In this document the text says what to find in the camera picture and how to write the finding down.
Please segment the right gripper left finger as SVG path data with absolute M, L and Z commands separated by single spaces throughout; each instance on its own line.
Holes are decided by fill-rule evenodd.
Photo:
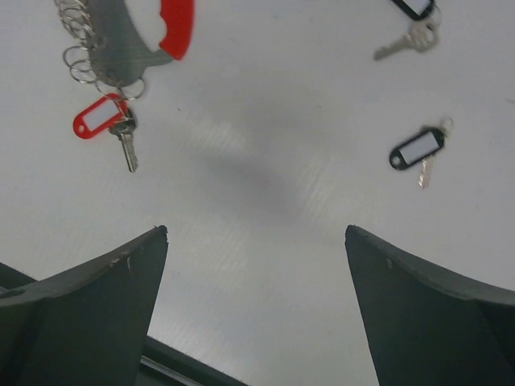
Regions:
M 3 385 L 132 385 L 167 259 L 167 229 L 1 291 Z

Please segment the red handled key organizer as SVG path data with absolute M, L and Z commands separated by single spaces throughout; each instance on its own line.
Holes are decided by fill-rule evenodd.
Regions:
M 195 22 L 194 1 L 161 1 L 164 37 L 151 50 L 134 25 L 125 1 L 55 1 L 62 27 L 76 44 L 62 53 L 70 77 L 91 84 L 102 95 L 134 101 L 146 91 L 147 68 L 181 60 L 188 51 Z

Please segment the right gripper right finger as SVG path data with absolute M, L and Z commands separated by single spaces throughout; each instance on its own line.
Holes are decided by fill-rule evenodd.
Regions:
M 349 226 L 345 248 L 381 385 L 512 385 L 514 292 Z

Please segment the red tag key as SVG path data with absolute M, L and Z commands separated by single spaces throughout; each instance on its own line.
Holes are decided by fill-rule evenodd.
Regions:
M 72 122 L 74 134 L 83 140 L 90 140 L 108 131 L 121 143 L 129 172 L 138 169 L 134 148 L 136 116 L 126 101 L 116 93 L 108 93 L 76 115 Z

